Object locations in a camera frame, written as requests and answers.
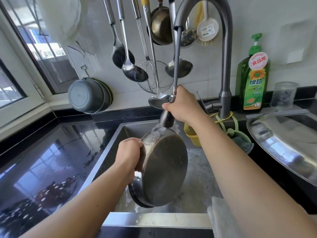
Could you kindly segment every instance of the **white tile wall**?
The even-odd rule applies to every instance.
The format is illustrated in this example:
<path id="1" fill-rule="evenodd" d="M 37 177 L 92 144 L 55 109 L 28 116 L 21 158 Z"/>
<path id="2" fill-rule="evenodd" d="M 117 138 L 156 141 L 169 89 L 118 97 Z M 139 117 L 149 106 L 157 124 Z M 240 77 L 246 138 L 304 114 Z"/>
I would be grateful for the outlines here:
<path id="1" fill-rule="evenodd" d="M 121 28 L 118 20 L 116 1 L 110 0 L 117 21 L 116 28 L 121 41 Z M 156 0 L 151 1 L 151 9 L 158 6 Z M 181 0 L 176 0 L 178 9 Z M 238 63 L 248 56 L 253 44 L 251 36 L 262 32 L 260 44 L 272 61 L 267 89 L 273 90 L 279 81 L 295 81 L 300 86 L 317 85 L 317 0 L 228 0 L 234 24 L 232 66 L 230 89 L 235 94 L 236 69 Z M 136 64 L 145 61 L 141 47 L 130 0 L 124 0 L 125 25 L 129 49 L 133 52 Z M 196 8 L 190 14 L 193 24 Z M 215 7 L 209 4 L 209 15 L 219 23 L 220 17 Z M 142 18 L 145 38 L 150 52 L 149 40 L 146 35 L 145 21 Z M 290 24 L 288 36 L 285 37 L 285 25 Z M 69 50 L 75 68 L 82 77 L 85 72 L 80 66 L 86 64 L 92 77 L 105 81 L 112 89 L 114 103 L 109 110 L 147 106 L 151 94 L 142 91 L 139 85 L 128 80 L 111 60 L 113 36 L 102 0 L 89 0 L 88 16 L 84 28 L 80 31 L 89 37 L 94 53 L 86 54 L 85 58 Z M 169 63 L 173 57 L 173 46 L 155 46 L 157 60 Z M 298 49 L 305 49 L 302 61 L 283 64 L 287 55 Z M 195 43 L 189 48 L 181 49 L 181 57 L 193 63 L 192 72 L 179 79 L 189 91 L 199 92 L 202 98 L 217 97 L 221 86 L 222 60 L 222 28 L 216 39 L 208 47 Z"/>

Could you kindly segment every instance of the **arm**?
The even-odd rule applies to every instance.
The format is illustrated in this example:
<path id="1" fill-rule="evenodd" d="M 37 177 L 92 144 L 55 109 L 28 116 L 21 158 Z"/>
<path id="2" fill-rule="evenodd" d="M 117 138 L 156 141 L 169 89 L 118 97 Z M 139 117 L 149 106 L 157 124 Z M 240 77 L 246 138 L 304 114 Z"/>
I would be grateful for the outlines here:
<path id="1" fill-rule="evenodd" d="M 119 144 L 114 164 L 61 209 L 34 226 L 27 237 L 95 237 L 134 178 L 142 142 L 130 138 Z"/>
<path id="2" fill-rule="evenodd" d="M 185 88 L 163 108 L 196 131 L 221 193 L 248 237 L 316 237 L 309 215 L 200 108 Z"/>

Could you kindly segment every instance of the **yellow basket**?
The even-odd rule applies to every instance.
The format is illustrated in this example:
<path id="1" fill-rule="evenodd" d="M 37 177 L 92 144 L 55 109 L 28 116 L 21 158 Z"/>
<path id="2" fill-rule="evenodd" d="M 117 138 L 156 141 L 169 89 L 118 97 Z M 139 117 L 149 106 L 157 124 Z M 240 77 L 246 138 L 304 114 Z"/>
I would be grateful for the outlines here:
<path id="1" fill-rule="evenodd" d="M 185 134 L 191 139 L 191 142 L 192 142 L 195 146 L 201 147 L 201 144 L 200 144 L 198 135 L 196 134 L 195 130 L 194 130 L 191 126 L 189 126 L 188 124 L 186 124 L 186 123 L 184 124 L 184 132 L 185 132 Z"/>

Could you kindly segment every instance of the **hand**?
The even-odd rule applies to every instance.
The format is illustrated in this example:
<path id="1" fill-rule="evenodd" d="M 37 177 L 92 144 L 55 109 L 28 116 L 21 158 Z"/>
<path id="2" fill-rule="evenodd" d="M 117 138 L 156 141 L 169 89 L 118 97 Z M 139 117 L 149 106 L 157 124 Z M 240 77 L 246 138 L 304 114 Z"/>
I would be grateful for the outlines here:
<path id="1" fill-rule="evenodd" d="M 129 138 L 122 140 L 119 144 L 114 166 L 122 170 L 127 178 L 127 184 L 134 178 L 134 169 L 140 158 L 140 148 L 143 143 L 141 139 Z"/>
<path id="2" fill-rule="evenodd" d="M 185 122 L 190 126 L 198 120 L 197 117 L 206 115 L 197 102 L 195 95 L 182 85 L 177 87 L 176 100 L 173 103 L 164 103 L 162 108 L 170 111 L 177 120 Z"/>

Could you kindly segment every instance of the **dish soap bottle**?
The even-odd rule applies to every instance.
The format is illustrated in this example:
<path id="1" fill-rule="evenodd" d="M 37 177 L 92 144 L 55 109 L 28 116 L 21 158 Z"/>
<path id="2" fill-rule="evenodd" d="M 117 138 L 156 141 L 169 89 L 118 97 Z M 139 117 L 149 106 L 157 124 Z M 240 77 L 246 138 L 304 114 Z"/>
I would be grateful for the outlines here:
<path id="1" fill-rule="evenodd" d="M 260 111 L 266 92 L 270 62 L 262 47 L 258 45 L 262 33 L 252 36 L 254 45 L 249 56 L 238 65 L 236 95 L 239 95 L 239 109 L 244 112 Z"/>

